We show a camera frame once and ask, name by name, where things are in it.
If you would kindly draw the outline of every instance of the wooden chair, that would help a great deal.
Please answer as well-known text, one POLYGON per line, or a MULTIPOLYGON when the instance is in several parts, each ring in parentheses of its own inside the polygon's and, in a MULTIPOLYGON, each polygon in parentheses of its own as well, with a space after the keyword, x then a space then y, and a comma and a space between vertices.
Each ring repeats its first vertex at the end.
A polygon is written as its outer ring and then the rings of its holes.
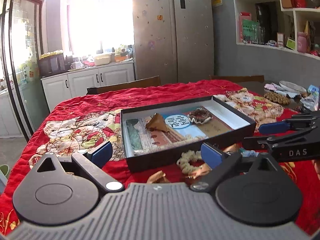
POLYGON ((213 76, 213 75, 209 75, 209 78, 210 78, 210 80, 216 80, 216 79, 228 80, 233 83, 249 82, 249 81, 257 81, 260 83, 264 82, 264 75, 260 75, 260 76, 213 76))
POLYGON ((103 87, 92 87, 87 88, 87 95, 98 95, 110 91, 118 91, 122 89, 128 88, 146 88, 146 87, 157 87, 161 86, 161 81, 159 76, 140 79, 132 82, 110 85, 110 86, 103 86, 103 87))

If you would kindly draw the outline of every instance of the white cabinet door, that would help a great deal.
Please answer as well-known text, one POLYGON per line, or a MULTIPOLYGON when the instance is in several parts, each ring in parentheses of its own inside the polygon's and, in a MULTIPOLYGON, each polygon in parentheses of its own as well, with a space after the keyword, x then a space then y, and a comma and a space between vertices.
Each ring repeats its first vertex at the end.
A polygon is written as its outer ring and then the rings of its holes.
POLYGON ((133 63, 99 68, 100 86, 134 81, 133 63))
POLYGON ((7 118, 6 113, 4 111, 4 107, 5 107, 4 103, 5 103, 4 100, 2 98, 0 98, 0 138, 2 136, 8 135, 8 131, 4 125, 4 119, 7 118))
POLYGON ((50 112, 57 104, 72 98, 68 75, 44 79, 42 85, 50 112))
POLYGON ((99 87, 100 76, 98 69, 84 70, 68 74, 71 94, 73 97, 86 95, 87 88, 99 87))
POLYGON ((7 137, 21 137, 19 125, 16 121, 9 95, 0 97, 0 115, 5 126, 4 129, 6 130, 6 132, 0 132, 1 135, 7 137))

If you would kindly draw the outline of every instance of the window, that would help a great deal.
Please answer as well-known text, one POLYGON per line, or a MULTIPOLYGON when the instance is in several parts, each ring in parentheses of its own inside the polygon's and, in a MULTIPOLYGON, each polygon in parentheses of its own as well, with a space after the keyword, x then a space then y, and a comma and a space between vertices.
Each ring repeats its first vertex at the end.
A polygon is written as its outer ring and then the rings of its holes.
POLYGON ((76 55, 95 54, 133 40, 132 0, 70 0, 68 30, 76 55))

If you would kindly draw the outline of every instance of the blue circle label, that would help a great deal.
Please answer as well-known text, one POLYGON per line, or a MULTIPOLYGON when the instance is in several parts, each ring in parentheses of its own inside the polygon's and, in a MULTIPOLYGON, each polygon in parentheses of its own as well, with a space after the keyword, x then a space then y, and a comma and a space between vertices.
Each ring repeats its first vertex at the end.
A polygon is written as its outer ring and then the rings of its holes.
POLYGON ((169 115, 165 120, 166 125, 173 129, 186 128, 190 125, 190 120, 183 114, 169 115))

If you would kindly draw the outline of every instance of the gray wall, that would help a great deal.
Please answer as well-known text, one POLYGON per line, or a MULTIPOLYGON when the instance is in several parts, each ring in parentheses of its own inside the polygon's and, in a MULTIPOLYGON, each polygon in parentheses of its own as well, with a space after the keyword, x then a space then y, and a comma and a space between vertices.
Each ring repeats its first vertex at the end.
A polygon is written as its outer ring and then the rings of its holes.
POLYGON ((304 87, 320 85, 320 60, 277 49, 236 45, 233 0, 213 8, 215 74, 264 75, 304 87))
POLYGON ((47 0, 47 42, 48 51, 62 49, 60 27, 60 0, 47 0))

